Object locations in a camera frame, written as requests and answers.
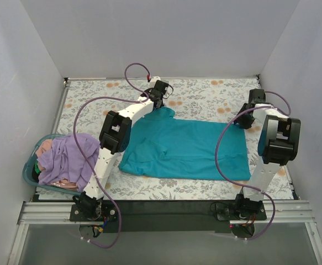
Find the teal t shirt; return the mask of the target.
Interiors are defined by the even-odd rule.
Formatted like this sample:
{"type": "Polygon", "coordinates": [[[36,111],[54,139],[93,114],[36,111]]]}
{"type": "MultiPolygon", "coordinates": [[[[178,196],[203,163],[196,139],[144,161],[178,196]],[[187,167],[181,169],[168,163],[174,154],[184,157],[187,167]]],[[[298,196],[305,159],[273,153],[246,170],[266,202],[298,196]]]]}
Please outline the teal t shirt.
{"type": "Polygon", "coordinates": [[[135,123],[119,164],[122,172],[156,178],[250,179],[243,129],[174,115],[162,107],[135,123]]]}

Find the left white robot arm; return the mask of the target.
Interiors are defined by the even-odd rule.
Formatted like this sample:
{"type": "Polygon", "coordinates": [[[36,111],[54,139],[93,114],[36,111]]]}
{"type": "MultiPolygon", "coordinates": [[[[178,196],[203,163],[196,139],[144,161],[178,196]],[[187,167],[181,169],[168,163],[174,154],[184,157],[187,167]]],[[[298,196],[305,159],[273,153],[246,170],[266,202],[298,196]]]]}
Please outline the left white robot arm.
{"type": "Polygon", "coordinates": [[[97,162],[83,189],[84,195],[96,200],[105,196],[103,189],[115,161],[129,144],[131,128],[154,109],[163,107],[167,90],[172,88],[158,76],[151,78],[150,86],[137,100],[132,100],[128,107],[118,112],[109,111],[106,115],[99,135],[101,147],[97,162]]]}

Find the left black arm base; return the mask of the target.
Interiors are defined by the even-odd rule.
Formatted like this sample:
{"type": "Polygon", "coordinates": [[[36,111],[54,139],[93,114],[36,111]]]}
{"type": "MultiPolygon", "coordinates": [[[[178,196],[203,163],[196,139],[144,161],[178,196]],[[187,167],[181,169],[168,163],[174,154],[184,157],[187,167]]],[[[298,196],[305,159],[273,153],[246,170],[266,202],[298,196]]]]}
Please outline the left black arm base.
{"type": "Polygon", "coordinates": [[[103,203],[102,199],[90,198],[85,193],[72,197],[74,205],[71,207],[69,220],[71,222],[87,222],[79,230],[87,230],[87,237],[97,238],[103,233],[107,224],[118,221],[118,213],[111,202],[103,203]]]}

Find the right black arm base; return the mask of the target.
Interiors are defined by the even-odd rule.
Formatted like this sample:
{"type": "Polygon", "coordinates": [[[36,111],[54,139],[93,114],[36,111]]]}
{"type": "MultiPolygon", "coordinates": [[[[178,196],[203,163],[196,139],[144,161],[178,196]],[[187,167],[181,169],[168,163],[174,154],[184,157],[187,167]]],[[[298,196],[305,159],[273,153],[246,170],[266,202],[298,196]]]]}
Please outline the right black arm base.
{"type": "Polygon", "coordinates": [[[251,238],[255,233],[255,221],[264,221],[267,215],[262,206],[258,213],[240,213],[234,209],[234,202],[215,202],[210,207],[218,221],[229,221],[231,232],[240,238],[251,238]]]}

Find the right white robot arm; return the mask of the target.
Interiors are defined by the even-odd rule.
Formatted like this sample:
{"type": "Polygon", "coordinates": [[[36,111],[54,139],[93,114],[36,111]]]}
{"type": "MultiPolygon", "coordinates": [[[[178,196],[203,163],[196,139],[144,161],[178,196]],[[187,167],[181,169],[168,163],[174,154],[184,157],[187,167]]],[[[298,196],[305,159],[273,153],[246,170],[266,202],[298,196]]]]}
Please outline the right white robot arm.
{"type": "Polygon", "coordinates": [[[254,213],[251,202],[260,202],[275,174],[289,161],[293,161],[298,153],[301,121],[291,118],[291,106],[285,100],[288,112],[274,107],[266,101],[269,91],[252,89],[249,100],[238,113],[234,124],[249,129],[255,120],[262,123],[258,140],[258,161],[246,187],[241,194],[245,200],[234,205],[234,214],[239,219],[249,218],[254,213]]]}

